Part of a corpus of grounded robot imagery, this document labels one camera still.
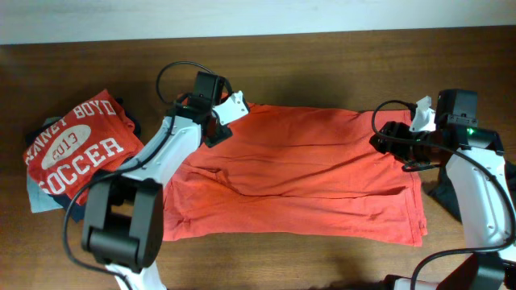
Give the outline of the orange t-shirt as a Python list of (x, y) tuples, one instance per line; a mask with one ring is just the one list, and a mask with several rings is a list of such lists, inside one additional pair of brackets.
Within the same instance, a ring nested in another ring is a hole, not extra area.
[(200, 147), (164, 190), (164, 239), (291, 233), (422, 245), (421, 180), (377, 152), (379, 113), (254, 104), (233, 135)]

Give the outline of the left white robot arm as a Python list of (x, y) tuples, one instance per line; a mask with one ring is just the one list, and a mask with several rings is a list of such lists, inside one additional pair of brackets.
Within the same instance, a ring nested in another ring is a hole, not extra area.
[(249, 111), (242, 93), (176, 102), (136, 157), (89, 182), (81, 237), (82, 249), (97, 262), (89, 270), (113, 276), (121, 289), (163, 289), (156, 257), (164, 236), (164, 187), (202, 144), (229, 139), (229, 124)]

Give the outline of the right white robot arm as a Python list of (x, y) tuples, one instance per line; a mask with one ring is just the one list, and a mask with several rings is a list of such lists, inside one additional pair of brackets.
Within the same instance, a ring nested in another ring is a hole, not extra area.
[[(456, 193), (466, 241), (462, 249), (427, 256), (410, 277), (388, 276), (385, 282), (394, 290), (512, 287), (515, 206), (506, 183), (498, 133), (456, 122), (438, 122), (433, 130), (387, 122), (374, 133), (375, 149), (403, 160), (407, 172), (445, 168)], [(449, 255), (465, 255), (466, 259), (440, 282), (418, 278), (428, 263)]]

